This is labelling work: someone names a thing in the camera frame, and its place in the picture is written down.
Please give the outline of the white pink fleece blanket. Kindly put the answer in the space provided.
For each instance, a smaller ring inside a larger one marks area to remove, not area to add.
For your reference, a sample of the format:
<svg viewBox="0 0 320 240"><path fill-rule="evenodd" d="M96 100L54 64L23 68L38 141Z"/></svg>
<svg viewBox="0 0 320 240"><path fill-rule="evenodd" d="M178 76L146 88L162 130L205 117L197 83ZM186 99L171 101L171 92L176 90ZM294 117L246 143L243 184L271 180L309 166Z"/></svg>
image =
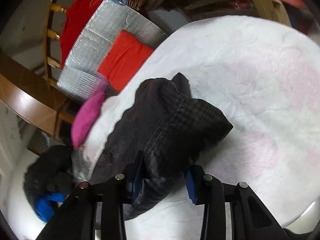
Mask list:
<svg viewBox="0 0 320 240"><path fill-rule="evenodd" d="M285 25L245 16L189 23L171 34L118 95L87 139L96 162L147 79L182 73L191 94L233 125L198 163L224 183L246 182L282 227L319 200L319 44Z"/></svg>

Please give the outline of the silver foil insulation mat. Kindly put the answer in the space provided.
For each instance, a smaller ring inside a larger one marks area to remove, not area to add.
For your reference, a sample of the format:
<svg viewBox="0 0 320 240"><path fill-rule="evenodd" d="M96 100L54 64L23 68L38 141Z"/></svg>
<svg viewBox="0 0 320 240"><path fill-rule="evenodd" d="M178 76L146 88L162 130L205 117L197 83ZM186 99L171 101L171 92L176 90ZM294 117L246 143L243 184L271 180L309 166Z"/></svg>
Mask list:
<svg viewBox="0 0 320 240"><path fill-rule="evenodd" d="M98 72L98 67L123 29L152 49L168 37L131 7L103 0L69 52L57 88L71 98L86 101L106 85L107 79Z"/></svg>

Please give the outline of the blue garment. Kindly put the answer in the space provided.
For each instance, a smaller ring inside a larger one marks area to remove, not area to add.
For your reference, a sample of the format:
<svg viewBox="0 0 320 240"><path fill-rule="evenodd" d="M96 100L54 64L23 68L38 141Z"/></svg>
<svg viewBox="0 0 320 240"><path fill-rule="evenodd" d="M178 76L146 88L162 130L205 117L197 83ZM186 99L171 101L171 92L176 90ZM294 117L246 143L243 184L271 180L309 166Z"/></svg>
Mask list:
<svg viewBox="0 0 320 240"><path fill-rule="evenodd" d="M65 194L58 192L43 195L35 202L35 213L40 220L47 223L59 208L58 204L63 203L65 198Z"/></svg>

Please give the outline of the grey clothes in plastic bag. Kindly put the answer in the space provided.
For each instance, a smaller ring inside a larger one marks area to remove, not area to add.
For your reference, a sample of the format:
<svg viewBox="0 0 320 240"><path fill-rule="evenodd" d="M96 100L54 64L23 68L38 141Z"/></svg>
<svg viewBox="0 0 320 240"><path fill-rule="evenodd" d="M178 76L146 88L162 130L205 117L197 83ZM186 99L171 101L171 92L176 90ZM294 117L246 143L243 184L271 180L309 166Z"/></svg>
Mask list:
<svg viewBox="0 0 320 240"><path fill-rule="evenodd" d="M72 153L72 171L77 183L88 181L91 162L84 156L84 147L80 146Z"/></svg>

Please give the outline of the black plaid puffer jacket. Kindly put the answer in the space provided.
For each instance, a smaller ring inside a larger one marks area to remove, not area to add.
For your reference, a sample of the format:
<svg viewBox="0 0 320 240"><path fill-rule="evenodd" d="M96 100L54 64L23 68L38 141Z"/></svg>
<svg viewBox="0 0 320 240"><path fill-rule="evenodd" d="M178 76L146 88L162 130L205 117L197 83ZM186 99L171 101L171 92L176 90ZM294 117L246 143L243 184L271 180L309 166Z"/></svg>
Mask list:
<svg viewBox="0 0 320 240"><path fill-rule="evenodd" d="M133 106L107 137L91 182L107 181L142 152L142 188L124 207L125 220L134 219L163 200L200 153L219 144L232 129L218 108L191 96L183 74L145 80Z"/></svg>

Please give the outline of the wooden chair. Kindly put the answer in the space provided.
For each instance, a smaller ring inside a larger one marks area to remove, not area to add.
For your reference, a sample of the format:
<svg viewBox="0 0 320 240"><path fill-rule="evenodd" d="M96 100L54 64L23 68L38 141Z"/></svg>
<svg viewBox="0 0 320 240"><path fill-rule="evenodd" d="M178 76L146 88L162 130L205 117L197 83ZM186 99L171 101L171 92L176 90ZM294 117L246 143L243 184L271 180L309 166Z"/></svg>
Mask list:
<svg viewBox="0 0 320 240"><path fill-rule="evenodd" d="M44 78L50 92L58 91L57 79L53 77L52 71L55 69L62 70L61 61L52 56L52 42L58 43L61 38L61 34L52 28L53 19L55 14L65 15L67 10L68 8L60 5L58 0L50 0L43 35ZM71 140L71 124L74 120L74 115L68 111L71 103L72 100L65 96L63 104L56 113L52 138L61 143L69 144Z"/></svg>

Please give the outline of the magenta pillow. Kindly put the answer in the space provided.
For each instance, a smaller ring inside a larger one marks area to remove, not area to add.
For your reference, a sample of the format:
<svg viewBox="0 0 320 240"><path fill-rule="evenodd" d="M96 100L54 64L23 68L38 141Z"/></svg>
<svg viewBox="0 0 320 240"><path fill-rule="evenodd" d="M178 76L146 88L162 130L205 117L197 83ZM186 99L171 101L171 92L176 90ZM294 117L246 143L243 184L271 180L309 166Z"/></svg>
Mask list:
<svg viewBox="0 0 320 240"><path fill-rule="evenodd" d="M101 106L106 100L106 89L108 83L100 85L80 107L71 127L72 146L76 150L86 140L93 124L101 113Z"/></svg>

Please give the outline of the black clothes pile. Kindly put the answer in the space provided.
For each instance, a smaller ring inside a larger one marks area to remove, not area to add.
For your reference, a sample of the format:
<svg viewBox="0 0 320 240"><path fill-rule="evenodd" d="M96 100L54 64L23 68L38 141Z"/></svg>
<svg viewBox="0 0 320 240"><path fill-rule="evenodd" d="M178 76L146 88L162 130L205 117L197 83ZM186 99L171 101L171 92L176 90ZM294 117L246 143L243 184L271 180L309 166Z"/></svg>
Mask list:
<svg viewBox="0 0 320 240"><path fill-rule="evenodd" d="M35 203L50 193L70 194L73 191L72 153L71 146L53 146L27 168L23 189L29 202Z"/></svg>

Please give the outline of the red cloth on chair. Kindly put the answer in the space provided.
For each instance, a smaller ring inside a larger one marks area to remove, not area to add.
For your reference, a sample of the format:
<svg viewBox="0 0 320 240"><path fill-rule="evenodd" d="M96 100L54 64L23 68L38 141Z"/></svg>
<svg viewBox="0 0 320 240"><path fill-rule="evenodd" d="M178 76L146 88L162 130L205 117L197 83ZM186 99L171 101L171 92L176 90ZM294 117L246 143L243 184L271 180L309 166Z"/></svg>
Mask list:
<svg viewBox="0 0 320 240"><path fill-rule="evenodd" d="M65 25L60 36L62 68L78 36L102 2L103 0L75 0L67 9Z"/></svg>

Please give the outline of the red cushion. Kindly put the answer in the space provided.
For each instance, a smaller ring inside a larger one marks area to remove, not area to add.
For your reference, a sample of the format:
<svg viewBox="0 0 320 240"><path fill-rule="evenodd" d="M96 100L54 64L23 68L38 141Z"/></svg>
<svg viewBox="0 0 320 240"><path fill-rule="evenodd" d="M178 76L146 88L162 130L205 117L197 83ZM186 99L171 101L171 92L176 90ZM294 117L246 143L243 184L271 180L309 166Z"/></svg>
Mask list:
<svg viewBox="0 0 320 240"><path fill-rule="evenodd" d="M144 45L131 33L121 30L101 62L98 72L119 93L152 53L153 49Z"/></svg>

